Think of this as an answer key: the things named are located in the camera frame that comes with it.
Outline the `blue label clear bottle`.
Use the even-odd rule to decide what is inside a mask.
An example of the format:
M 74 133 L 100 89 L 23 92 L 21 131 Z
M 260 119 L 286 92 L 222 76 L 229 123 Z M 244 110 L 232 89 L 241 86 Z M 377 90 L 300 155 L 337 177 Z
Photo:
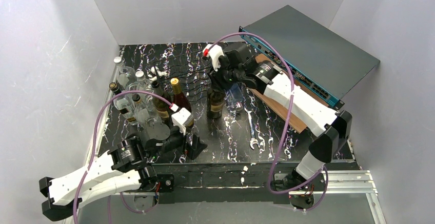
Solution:
M 238 84 L 233 84 L 231 88 L 226 92 L 227 105 L 236 114 L 243 111 L 243 94 Z

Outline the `dark wine bottle gold cap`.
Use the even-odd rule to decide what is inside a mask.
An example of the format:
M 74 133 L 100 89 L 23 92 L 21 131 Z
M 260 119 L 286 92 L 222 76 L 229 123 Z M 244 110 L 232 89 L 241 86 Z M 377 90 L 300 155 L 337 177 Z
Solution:
M 178 105 L 180 108 L 186 108 L 190 113 L 192 113 L 191 104 L 183 93 L 180 80 L 174 77 L 170 80 L 170 83 L 173 88 L 173 103 Z

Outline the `dark wine bottle silver cap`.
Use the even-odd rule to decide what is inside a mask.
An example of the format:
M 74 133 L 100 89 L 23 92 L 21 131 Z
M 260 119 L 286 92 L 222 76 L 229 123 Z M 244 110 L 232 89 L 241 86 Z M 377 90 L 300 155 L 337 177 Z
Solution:
M 164 91 L 161 88 L 161 85 L 158 81 L 154 80 L 151 83 L 151 86 L 153 88 L 154 94 L 161 96 L 165 100 L 171 102 L 171 97 L 168 92 Z M 168 127 L 172 127 L 172 120 L 171 115 L 173 114 L 173 111 L 170 109 L 170 106 L 165 103 L 164 101 L 160 100 L 159 98 L 154 97 L 153 98 L 153 104 L 155 106 L 155 109 L 157 111 L 157 114 L 159 115 L 162 123 L 166 124 Z

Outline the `clear bottle brown neck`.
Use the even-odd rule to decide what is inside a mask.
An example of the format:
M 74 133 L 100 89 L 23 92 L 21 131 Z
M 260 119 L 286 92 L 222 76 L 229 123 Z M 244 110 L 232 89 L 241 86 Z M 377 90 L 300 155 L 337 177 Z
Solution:
M 132 100 L 135 105 L 134 117 L 144 129 L 161 123 L 161 119 L 152 101 L 142 98 L 140 94 L 134 94 Z

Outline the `clear bottle gold label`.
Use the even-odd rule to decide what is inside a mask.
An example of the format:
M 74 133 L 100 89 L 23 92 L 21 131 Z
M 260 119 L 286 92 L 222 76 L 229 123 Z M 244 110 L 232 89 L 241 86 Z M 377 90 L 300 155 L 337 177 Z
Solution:
M 109 84 L 109 89 L 114 95 L 122 93 L 122 89 L 116 82 L 111 82 Z M 128 95 L 117 97 L 113 100 L 113 104 L 131 125 L 137 125 L 139 123 L 134 117 L 134 103 Z

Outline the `clear bottle dark label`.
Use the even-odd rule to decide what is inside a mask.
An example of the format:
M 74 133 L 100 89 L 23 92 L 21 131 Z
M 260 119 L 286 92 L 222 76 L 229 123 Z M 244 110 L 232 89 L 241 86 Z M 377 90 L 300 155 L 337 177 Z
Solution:
M 135 77 L 137 80 L 137 90 L 153 93 L 151 82 L 145 77 L 145 73 L 142 70 L 136 71 Z M 146 103 L 151 102 L 153 99 L 153 96 L 148 94 L 140 93 L 139 96 L 141 97 L 141 100 Z

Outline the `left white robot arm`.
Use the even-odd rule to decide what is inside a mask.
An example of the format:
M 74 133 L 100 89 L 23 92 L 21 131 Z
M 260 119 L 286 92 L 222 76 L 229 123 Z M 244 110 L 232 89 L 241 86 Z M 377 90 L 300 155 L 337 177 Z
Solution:
M 44 177 L 39 190 L 46 197 L 42 214 L 51 221 L 71 217 L 80 207 L 115 193 L 132 190 L 170 192 L 174 179 L 158 175 L 151 160 L 175 149 L 184 149 L 187 158 L 196 159 L 207 144 L 197 134 L 192 142 L 178 127 L 157 123 L 125 137 L 100 157 L 63 177 Z

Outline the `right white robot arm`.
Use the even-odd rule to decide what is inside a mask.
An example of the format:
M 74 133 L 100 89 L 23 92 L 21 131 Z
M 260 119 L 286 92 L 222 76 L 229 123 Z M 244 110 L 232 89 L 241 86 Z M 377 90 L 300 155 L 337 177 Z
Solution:
M 212 63 L 209 76 L 214 87 L 227 91 L 233 84 L 243 83 L 287 108 L 316 136 L 291 174 L 299 184 L 331 162 L 347 143 L 352 121 L 349 112 L 339 112 L 318 102 L 296 86 L 290 76 L 273 62 L 258 62 L 246 44 L 231 44 L 225 49 L 208 44 L 203 50 L 203 58 Z

